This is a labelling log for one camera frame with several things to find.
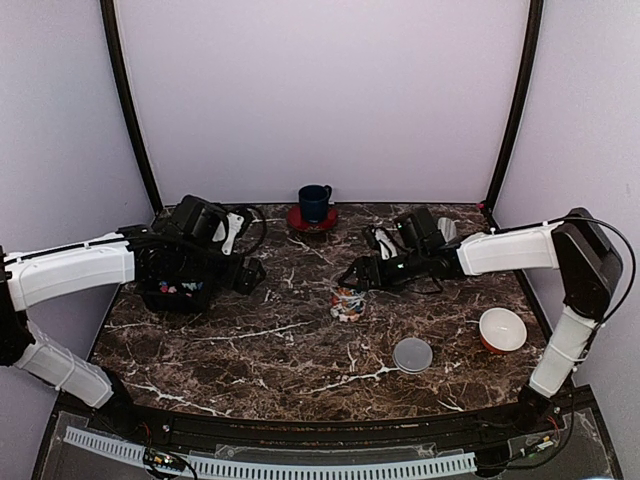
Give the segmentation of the metal scoop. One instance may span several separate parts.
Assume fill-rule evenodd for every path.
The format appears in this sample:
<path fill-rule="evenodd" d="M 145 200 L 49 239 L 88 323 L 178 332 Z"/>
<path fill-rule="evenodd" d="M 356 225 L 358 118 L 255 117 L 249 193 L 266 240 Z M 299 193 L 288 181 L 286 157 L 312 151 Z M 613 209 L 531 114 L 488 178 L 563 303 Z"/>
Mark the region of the metal scoop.
<path fill-rule="evenodd" d="M 440 217 L 436 225 L 445 243 L 449 243 L 457 237 L 457 227 L 452 219 Z"/>

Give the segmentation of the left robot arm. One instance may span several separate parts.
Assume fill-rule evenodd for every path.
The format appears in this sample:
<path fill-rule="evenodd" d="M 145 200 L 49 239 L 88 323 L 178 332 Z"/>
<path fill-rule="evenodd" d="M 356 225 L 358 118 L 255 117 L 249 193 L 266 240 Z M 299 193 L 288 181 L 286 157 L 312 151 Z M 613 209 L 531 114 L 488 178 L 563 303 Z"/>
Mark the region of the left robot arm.
<path fill-rule="evenodd" d="M 29 320 L 29 308 L 107 285 L 133 283 L 156 312 L 206 310 L 215 290 L 250 294 L 266 277 L 254 249 L 235 242 L 253 220 L 254 206 L 230 209 L 193 195 L 152 225 L 122 227 L 104 236 L 48 250 L 1 255 L 1 363 L 16 367 L 101 411 L 120 436 L 141 427 L 140 412 L 116 375 L 80 359 Z"/>

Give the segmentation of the clear plastic cup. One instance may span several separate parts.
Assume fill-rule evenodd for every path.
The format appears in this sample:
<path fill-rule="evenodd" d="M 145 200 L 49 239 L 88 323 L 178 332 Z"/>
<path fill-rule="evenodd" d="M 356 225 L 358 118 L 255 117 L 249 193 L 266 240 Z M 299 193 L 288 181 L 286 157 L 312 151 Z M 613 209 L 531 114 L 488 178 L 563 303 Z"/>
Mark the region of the clear plastic cup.
<path fill-rule="evenodd" d="M 340 322 L 358 321 L 365 312 L 365 293 L 342 286 L 331 288 L 331 316 Z"/>

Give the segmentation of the black three-compartment candy bin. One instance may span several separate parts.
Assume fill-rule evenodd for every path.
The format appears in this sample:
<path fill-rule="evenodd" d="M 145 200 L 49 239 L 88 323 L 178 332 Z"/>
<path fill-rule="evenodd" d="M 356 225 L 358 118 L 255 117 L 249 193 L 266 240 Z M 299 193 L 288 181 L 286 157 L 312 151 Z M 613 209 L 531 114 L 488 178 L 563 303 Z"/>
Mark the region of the black three-compartment candy bin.
<path fill-rule="evenodd" d="M 213 237 L 222 220 L 216 206 L 187 195 L 171 215 L 152 224 L 160 242 L 142 255 L 135 292 L 154 312 L 201 313 L 210 301 Z"/>

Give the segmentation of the round metal lid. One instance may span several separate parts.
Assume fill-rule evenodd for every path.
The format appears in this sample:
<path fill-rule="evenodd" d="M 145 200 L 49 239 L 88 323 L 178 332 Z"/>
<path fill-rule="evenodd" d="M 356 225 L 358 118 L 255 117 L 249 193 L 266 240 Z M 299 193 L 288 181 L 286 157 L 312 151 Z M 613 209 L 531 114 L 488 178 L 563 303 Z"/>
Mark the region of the round metal lid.
<path fill-rule="evenodd" d="M 395 366 L 408 374 L 419 374 L 433 362 L 433 350 L 426 341 L 410 337 L 397 343 L 392 355 Z"/>

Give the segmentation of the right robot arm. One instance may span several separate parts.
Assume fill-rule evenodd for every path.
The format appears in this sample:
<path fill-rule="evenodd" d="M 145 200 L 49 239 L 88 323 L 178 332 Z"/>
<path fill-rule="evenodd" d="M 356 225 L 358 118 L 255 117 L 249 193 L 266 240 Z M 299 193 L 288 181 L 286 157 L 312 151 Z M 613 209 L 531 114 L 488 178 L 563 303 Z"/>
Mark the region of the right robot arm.
<path fill-rule="evenodd" d="M 448 220 L 438 222 L 426 207 L 398 216 L 395 241 L 382 227 L 364 228 L 375 250 L 357 258 L 339 277 L 339 286 L 359 292 L 391 290 L 416 278 L 434 282 L 487 273 L 529 269 L 559 271 L 564 299 L 561 317 L 510 424 L 521 434 L 534 432 L 549 416 L 546 399 L 557 394 L 583 362 L 599 330 L 626 301 L 616 293 L 623 259 L 610 241 L 619 231 L 585 208 L 549 221 L 458 235 Z"/>

